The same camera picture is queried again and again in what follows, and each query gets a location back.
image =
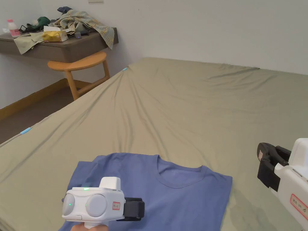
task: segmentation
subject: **wooden baseboard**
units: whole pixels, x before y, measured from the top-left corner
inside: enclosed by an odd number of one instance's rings
[[[89,82],[84,82],[84,81],[75,80],[75,79],[74,79],[74,82],[75,82],[76,88],[84,88],[85,86],[88,86],[89,84],[91,84]]]
[[[83,88],[90,83],[75,80],[75,84],[77,88]],[[40,101],[41,99],[45,98],[46,96],[52,95],[53,93],[68,87],[68,81],[67,79],[61,79],[56,83],[53,83],[49,85],[48,87],[43,88],[42,90],[39,90],[15,103],[12,103],[2,109],[0,109],[0,120],[3,120],[9,116],[11,116],[14,113],[17,113],[18,111],[21,111],[22,109],[25,109],[29,107],[30,105]]]

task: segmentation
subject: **white wall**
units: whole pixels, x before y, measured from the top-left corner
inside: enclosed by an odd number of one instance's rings
[[[58,18],[61,13],[57,8],[69,6],[87,11],[105,25],[117,27],[120,43],[107,51],[111,75],[146,56],[308,74],[307,0],[0,2],[5,6],[4,12],[0,12],[0,26],[6,24],[7,18],[14,18],[18,25],[42,15]],[[63,78],[49,70],[46,61],[27,60],[0,56],[0,108]],[[99,65],[73,75],[93,82],[102,77],[103,67]]]
[[[0,0],[0,30],[13,18],[18,26],[42,16],[39,0]],[[62,79],[47,61],[0,54],[0,108],[10,105]]]

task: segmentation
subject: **bed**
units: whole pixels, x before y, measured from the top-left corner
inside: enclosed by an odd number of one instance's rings
[[[308,137],[308,77],[144,58],[0,147],[0,229],[58,230],[79,161],[131,152],[233,177],[221,230],[301,230],[258,179],[259,142]]]

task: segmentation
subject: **label sticker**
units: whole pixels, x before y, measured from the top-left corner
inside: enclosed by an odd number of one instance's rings
[[[113,202],[112,203],[112,210],[120,210],[120,202]]]
[[[260,151],[259,151],[259,156],[258,156],[259,161],[261,161],[262,157],[263,157],[263,153],[262,153],[261,150],[260,150]]]
[[[290,202],[308,220],[308,207],[294,194],[291,195]]]

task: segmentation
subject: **blue t-shirt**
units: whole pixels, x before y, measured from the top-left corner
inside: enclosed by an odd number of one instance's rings
[[[145,202],[141,221],[110,221],[110,231],[220,230],[232,186],[232,177],[205,166],[186,168],[159,155],[113,153],[79,162],[67,190],[98,187],[104,176],[119,177],[125,197]],[[65,221],[60,231],[76,224]]]

